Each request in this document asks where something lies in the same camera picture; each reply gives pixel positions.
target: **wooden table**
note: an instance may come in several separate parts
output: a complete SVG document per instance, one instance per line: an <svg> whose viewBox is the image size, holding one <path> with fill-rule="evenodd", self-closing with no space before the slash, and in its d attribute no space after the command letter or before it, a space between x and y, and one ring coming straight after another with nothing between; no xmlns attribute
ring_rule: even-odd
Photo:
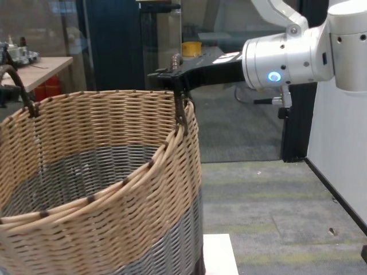
<svg viewBox="0 0 367 275"><path fill-rule="evenodd" d="M18 69L18 74L26 91L30 92L72 63L72 57L42 57L40 62L32 64L34 66ZM14 85L12 79L4 79L2 84Z"/></svg>

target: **white wall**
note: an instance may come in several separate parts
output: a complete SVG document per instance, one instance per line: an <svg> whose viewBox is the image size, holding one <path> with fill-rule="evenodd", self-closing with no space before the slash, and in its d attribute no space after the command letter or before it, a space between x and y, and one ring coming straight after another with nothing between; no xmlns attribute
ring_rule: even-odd
<svg viewBox="0 0 367 275"><path fill-rule="evenodd" d="M356 96L335 79L318 84L308 157L367 224L367 89Z"/></svg>

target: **wicker basket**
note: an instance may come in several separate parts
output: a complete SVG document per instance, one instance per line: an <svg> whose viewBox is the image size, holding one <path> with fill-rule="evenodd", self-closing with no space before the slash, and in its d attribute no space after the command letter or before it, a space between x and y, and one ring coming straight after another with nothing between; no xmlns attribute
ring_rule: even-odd
<svg viewBox="0 0 367 275"><path fill-rule="evenodd" d="M203 275L193 104L80 92L0 124L0 266L16 275ZM187 119L187 128L177 121Z"/></svg>

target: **gray carpet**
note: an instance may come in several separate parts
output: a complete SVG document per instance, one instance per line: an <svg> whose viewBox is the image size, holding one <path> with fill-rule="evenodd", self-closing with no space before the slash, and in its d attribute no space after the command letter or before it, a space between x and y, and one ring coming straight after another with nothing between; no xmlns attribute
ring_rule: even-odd
<svg viewBox="0 0 367 275"><path fill-rule="evenodd" d="M192 92L200 126L200 149L203 163L279 160L283 121L279 107L253 105L254 99L279 96L278 91L259 93L239 85L215 85Z"/></svg>
<svg viewBox="0 0 367 275"><path fill-rule="evenodd" d="M305 163L204 164L203 184L204 232L230 234L239 274L367 274L366 236Z"/></svg>
<svg viewBox="0 0 367 275"><path fill-rule="evenodd" d="M6 117L17 112L19 109L23 108L22 102L7 102L7 108L0 108L0 122L2 122Z"/></svg>

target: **white pedestal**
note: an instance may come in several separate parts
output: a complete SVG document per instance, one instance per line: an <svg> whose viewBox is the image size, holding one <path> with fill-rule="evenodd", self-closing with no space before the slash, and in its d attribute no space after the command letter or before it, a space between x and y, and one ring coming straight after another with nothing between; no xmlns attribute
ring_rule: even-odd
<svg viewBox="0 0 367 275"><path fill-rule="evenodd" d="M204 235L206 275L239 275L229 234Z"/></svg>

